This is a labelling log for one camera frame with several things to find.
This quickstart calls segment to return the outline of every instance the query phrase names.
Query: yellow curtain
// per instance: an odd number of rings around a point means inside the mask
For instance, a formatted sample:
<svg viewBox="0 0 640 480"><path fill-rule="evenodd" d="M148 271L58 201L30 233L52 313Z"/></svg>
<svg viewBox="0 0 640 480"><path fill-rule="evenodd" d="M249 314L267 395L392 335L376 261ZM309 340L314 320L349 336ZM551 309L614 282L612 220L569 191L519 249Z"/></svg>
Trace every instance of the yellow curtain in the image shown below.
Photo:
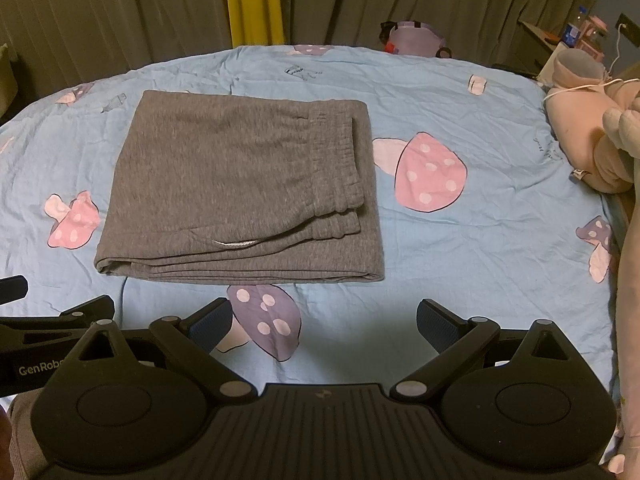
<svg viewBox="0 0 640 480"><path fill-rule="evenodd" d="M226 2L234 47L244 44L284 44L280 0Z"/></svg>

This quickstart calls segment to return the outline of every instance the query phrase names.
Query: wall outlet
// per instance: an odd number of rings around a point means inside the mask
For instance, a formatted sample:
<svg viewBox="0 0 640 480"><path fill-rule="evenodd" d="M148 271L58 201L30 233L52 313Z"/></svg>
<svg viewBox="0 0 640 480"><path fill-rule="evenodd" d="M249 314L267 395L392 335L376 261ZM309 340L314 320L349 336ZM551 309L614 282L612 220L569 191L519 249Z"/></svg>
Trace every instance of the wall outlet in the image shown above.
<svg viewBox="0 0 640 480"><path fill-rule="evenodd" d="M638 27L631 19L624 13L620 14L618 21L616 22L616 31L620 24L623 23L626 27L620 27L620 34L625 36L635 46L640 46L640 27Z"/></svg>

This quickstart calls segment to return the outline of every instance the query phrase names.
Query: water bottle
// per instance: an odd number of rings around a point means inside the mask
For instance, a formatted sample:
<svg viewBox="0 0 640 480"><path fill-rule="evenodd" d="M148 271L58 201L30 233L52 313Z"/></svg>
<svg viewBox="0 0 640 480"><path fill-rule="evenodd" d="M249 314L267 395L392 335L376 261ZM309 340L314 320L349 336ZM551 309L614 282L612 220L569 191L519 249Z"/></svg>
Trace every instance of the water bottle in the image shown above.
<svg viewBox="0 0 640 480"><path fill-rule="evenodd" d="M580 39L580 29L586 19L587 9L583 6L578 7L578 15L574 19L569 20L569 23L565 25L560 41L566 46L575 46Z"/></svg>

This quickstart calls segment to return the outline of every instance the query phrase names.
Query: stuffed animal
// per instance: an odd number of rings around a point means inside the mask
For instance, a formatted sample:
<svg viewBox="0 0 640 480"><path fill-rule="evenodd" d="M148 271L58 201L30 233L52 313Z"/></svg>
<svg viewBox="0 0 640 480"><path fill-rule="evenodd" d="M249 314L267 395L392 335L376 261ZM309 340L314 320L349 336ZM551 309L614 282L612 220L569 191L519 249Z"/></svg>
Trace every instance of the stuffed animal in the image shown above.
<svg viewBox="0 0 640 480"><path fill-rule="evenodd" d="M630 109L610 108L602 118L607 137L634 162L634 179L640 182L640 98ZM616 335L625 436L609 470L619 479L640 480L640 186L636 206L625 236L618 269Z"/></svg>
<svg viewBox="0 0 640 480"><path fill-rule="evenodd" d="M602 63L586 52L564 50L554 60L554 87L545 98L546 113L560 147L575 168L574 176L605 193L629 190L633 160L605 135L602 116L610 108L626 110L640 82L604 86ZM578 86L588 88L569 90Z"/></svg>

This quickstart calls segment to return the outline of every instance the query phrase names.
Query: pink plush toy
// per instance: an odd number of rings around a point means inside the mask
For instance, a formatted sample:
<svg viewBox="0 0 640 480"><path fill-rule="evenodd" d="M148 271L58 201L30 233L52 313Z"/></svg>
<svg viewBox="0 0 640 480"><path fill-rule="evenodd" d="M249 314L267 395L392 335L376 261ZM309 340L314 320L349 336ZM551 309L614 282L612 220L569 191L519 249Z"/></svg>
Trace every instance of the pink plush toy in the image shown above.
<svg viewBox="0 0 640 480"><path fill-rule="evenodd" d="M586 52L569 49L554 61L554 87L545 99L546 112L574 175L601 192L618 193L633 184L633 161L605 135L602 115L610 108L626 110L640 82L604 86L606 72ZM590 88L566 91L583 85Z"/></svg>

